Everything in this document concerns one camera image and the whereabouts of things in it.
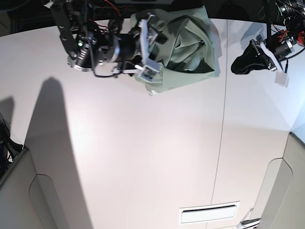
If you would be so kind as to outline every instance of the crumpled fabric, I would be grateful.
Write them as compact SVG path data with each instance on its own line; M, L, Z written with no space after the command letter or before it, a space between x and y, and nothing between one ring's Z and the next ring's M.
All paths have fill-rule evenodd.
M158 20L151 20L150 24L168 38L165 44L155 43L151 47L151 56L162 65L162 70L154 80L149 82L134 74L137 81L145 84L149 94L218 76L215 70L210 20L204 6L174 12L161 9L145 10L131 16L131 28L144 12L157 16Z

